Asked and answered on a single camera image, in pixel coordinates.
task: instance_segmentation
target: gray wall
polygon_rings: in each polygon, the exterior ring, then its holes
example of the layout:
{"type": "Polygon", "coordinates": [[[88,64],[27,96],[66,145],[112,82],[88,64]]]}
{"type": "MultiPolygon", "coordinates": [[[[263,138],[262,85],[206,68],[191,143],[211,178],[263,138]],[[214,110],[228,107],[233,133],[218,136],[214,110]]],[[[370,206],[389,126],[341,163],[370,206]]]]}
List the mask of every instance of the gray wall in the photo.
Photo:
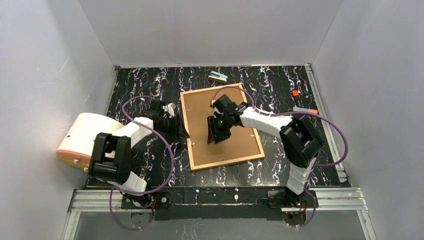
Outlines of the gray wall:
{"type": "Polygon", "coordinates": [[[423,13],[422,1],[345,0],[312,66],[379,239],[424,234],[423,13]]]}
{"type": "Polygon", "coordinates": [[[79,0],[114,65],[303,65],[343,0],[79,0]]]}
{"type": "Polygon", "coordinates": [[[77,0],[0,3],[0,232],[60,239],[86,175],[56,159],[77,115],[104,114],[114,68],[77,0]]]}

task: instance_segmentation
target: brown board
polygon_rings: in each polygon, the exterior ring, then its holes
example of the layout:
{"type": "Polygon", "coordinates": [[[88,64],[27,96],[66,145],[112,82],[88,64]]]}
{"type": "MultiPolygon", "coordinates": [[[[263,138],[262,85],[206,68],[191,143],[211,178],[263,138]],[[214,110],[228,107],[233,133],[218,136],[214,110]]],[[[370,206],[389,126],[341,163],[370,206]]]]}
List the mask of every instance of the brown board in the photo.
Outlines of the brown board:
{"type": "MultiPolygon", "coordinates": [[[[227,86],[243,88],[240,83],[227,86]]],[[[192,171],[265,157],[258,132],[250,127],[233,126],[229,139],[217,144],[208,144],[207,118],[214,113],[214,110],[210,108],[211,99],[220,88],[221,86],[217,86],[181,92],[184,124],[190,135],[187,139],[187,147],[192,171]]],[[[245,93],[234,88],[221,90],[215,99],[224,94],[237,105],[247,102],[245,93]]]]}

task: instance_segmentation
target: black marble table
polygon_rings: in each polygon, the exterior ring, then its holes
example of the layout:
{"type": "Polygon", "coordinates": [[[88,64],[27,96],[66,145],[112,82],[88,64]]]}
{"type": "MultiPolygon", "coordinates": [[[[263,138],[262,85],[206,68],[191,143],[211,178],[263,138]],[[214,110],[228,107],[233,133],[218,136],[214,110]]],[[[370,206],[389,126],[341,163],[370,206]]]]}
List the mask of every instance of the black marble table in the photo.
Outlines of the black marble table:
{"type": "MultiPolygon", "coordinates": [[[[148,95],[167,103],[175,103],[181,111],[180,92],[215,87],[221,83],[207,79],[211,71],[228,76],[228,84],[241,83],[256,105],[275,113],[291,111],[294,106],[292,90],[298,90],[303,107],[317,109],[306,70],[303,66],[228,66],[228,67],[162,67],[121,68],[109,103],[107,116],[122,124],[129,121],[121,105],[132,97],[148,95]]],[[[127,111],[134,118],[149,105],[148,100],[137,99],[127,111]]],[[[321,121],[312,120],[325,139],[321,121]]],[[[191,171],[186,141],[171,143],[175,169],[169,187],[280,187],[287,183],[290,162],[282,143],[276,137],[258,131],[265,158],[238,164],[191,171]]],[[[150,186],[160,185],[170,170],[170,157],[164,143],[151,135],[132,150],[132,171],[143,176],[150,186]]],[[[317,162],[332,163],[328,144],[319,153],[317,162]]],[[[334,167],[316,169],[311,179],[315,186],[340,186],[334,167]]],[[[96,186],[95,179],[88,180],[96,186]]]]}

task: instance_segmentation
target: cork board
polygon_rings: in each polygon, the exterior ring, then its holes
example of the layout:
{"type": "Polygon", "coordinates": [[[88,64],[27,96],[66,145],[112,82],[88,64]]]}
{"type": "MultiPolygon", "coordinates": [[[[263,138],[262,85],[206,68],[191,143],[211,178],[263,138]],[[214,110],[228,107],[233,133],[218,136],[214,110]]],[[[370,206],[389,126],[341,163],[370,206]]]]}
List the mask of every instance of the cork board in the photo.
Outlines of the cork board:
{"type": "MultiPolygon", "coordinates": [[[[243,88],[240,83],[229,84],[243,88]]],[[[221,88],[210,87],[199,90],[181,92],[182,114],[185,128],[190,135],[187,139],[188,156],[192,171],[246,162],[265,157],[256,129],[233,126],[231,137],[217,144],[208,144],[208,121],[214,111],[210,108],[211,99],[221,88]]],[[[225,88],[216,99],[226,94],[237,105],[247,102],[244,92],[225,88]]]]}

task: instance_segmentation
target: purple cable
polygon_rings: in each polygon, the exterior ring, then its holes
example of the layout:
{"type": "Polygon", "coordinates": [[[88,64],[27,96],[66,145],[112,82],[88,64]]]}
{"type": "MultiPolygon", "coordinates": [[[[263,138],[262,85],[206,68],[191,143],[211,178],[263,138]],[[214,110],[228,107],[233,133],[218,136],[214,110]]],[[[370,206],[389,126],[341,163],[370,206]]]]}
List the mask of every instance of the purple cable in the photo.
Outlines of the purple cable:
{"type": "Polygon", "coordinates": [[[311,170],[310,170],[310,174],[309,174],[309,176],[307,177],[307,179],[306,179],[306,182],[305,182],[305,185],[304,185],[304,187],[303,187],[303,190],[305,191],[305,193],[306,194],[308,194],[311,198],[312,198],[312,200],[313,200],[313,210],[312,210],[312,214],[311,214],[311,216],[310,216],[310,218],[304,223],[304,224],[302,224],[302,225],[299,225],[299,227],[304,227],[304,226],[306,226],[307,224],[309,224],[311,221],[312,221],[312,218],[314,217],[314,215],[315,215],[315,212],[316,212],[316,210],[317,210],[317,203],[315,202],[315,197],[314,197],[314,195],[312,195],[312,193],[310,193],[309,191],[308,191],[308,186],[309,186],[309,181],[311,180],[311,177],[312,177],[312,173],[314,172],[314,169],[316,169],[316,168],[322,168],[322,167],[334,167],[334,166],[336,166],[337,164],[339,164],[339,163],[341,163],[341,162],[343,162],[345,159],[346,159],[346,156],[348,155],[348,150],[349,150],[349,147],[348,147],[348,140],[346,139],[346,136],[345,136],[345,134],[342,132],[342,130],[333,122],[333,121],[331,121],[331,120],[329,120],[329,119],[327,119],[327,118],[325,118],[325,117],[323,117],[323,116],[321,116],[321,115],[318,115],[318,114],[315,114],[315,113],[312,113],[312,112],[306,112],[306,111],[290,111],[290,112],[282,112],[282,113],[271,113],[271,112],[264,112],[264,111],[262,111],[262,110],[260,110],[260,109],[258,109],[258,108],[256,108],[256,106],[255,106],[255,102],[254,102],[254,99],[253,99],[253,97],[247,92],[247,91],[245,91],[244,89],[241,89],[241,88],[239,88],[239,87],[236,87],[236,86],[223,86],[223,87],[221,87],[220,89],[218,89],[216,92],[215,92],[215,94],[213,95],[213,97],[212,97],[212,100],[214,100],[215,99],[215,97],[217,96],[217,94],[222,90],[222,89],[226,89],[226,88],[232,88],[232,89],[238,89],[238,90],[241,90],[241,91],[243,91],[249,98],[250,98],[250,101],[251,101],[251,104],[252,104],[252,108],[256,111],[256,112],[258,112],[260,115],[265,115],[265,116],[269,116],[269,117],[279,117],[279,116],[291,116],[291,115],[293,115],[293,114],[302,114],[302,115],[309,115],[309,116],[313,116],[313,117],[316,117],[316,118],[319,118],[319,119],[321,119],[321,120],[323,120],[323,121],[325,121],[325,122],[327,122],[328,124],[330,124],[334,129],[336,129],[337,130],[337,132],[340,134],[340,136],[341,136],[341,139],[343,140],[343,144],[344,144],[344,153],[343,153],[343,155],[341,156],[341,158],[338,160],[338,161],[336,161],[336,162],[333,162],[333,163],[327,163],[327,164],[316,164],[316,165],[314,165],[312,168],[311,168],[311,170]]]}
{"type": "MultiPolygon", "coordinates": [[[[148,99],[154,99],[153,97],[151,97],[151,96],[146,96],[146,95],[141,95],[141,96],[135,96],[135,97],[132,97],[132,98],[130,98],[128,101],[126,101],[123,105],[122,105],[122,112],[123,112],[123,114],[125,115],[125,117],[127,117],[130,121],[134,121],[134,119],[127,113],[127,111],[125,110],[125,106],[127,105],[127,104],[129,104],[131,101],[133,101],[133,100],[135,100],[135,99],[140,99],[140,98],[148,98],[148,99]]],[[[149,131],[151,131],[153,134],[155,134],[158,138],[160,138],[162,141],[163,141],[163,143],[165,143],[165,146],[166,146],[166,148],[168,149],[168,152],[169,152],[169,156],[170,156],[170,158],[171,158],[171,169],[170,169],[170,171],[169,171],[169,174],[168,174],[168,177],[166,178],[166,180],[160,185],[160,186],[158,186],[157,188],[155,188],[155,189],[152,189],[152,190],[149,190],[149,191],[130,191],[130,190],[122,190],[122,189],[120,189],[120,188],[118,188],[118,187],[116,187],[116,186],[114,186],[114,187],[112,187],[112,190],[110,191],[110,197],[109,197],[109,210],[110,210],[110,213],[111,213],[111,215],[112,215],[112,218],[113,218],[113,220],[115,221],[115,223],[116,224],[118,224],[121,228],[123,228],[123,229],[126,229],[126,230],[130,230],[130,231],[137,231],[137,230],[141,230],[141,229],[143,229],[143,228],[145,228],[145,227],[147,227],[148,225],[149,225],[149,223],[148,224],[146,224],[146,225],[144,225],[144,226],[141,226],[141,227],[137,227],[137,228],[132,228],[132,227],[127,227],[127,226],[124,226],[122,223],[120,223],[119,221],[118,221],[118,219],[116,218],[116,216],[115,216],[115,214],[114,214],[114,212],[112,211],[112,193],[114,192],[114,190],[115,189],[118,189],[118,190],[120,190],[120,192],[123,192],[123,193],[127,193],[127,194],[151,194],[151,193],[154,193],[154,192],[157,192],[157,191],[159,191],[160,189],[162,189],[163,187],[165,187],[165,185],[170,181],[170,179],[171,179],[171,177],[172,177],[172,173],[173,173],[173,171],[174,171],[174,166],[175,166],[175,159],[174,159],[174,154],[173,154],[173,152],[172,152],[172,149],[171,149],[171,146],[169,145],[169,143],[167,142],[167,140],[165,140],[165,138],[159,133],[159,132],[157,132],[156,130],[154,130],[154,129],[152,129],[151,127],[149,127],[149,126],[146,126],[146,125],[144,125],[144,124],[142,124],[142,123],[140,123],[140,122],[138,122],[138,121],[134,121],[134,123],[135,124],[137,124],[137,125],[139,125],[140,127],[142,127],[142,128],[145,128],[145,129],[147,129],[147,130],[149,130],[149,131]]]]}

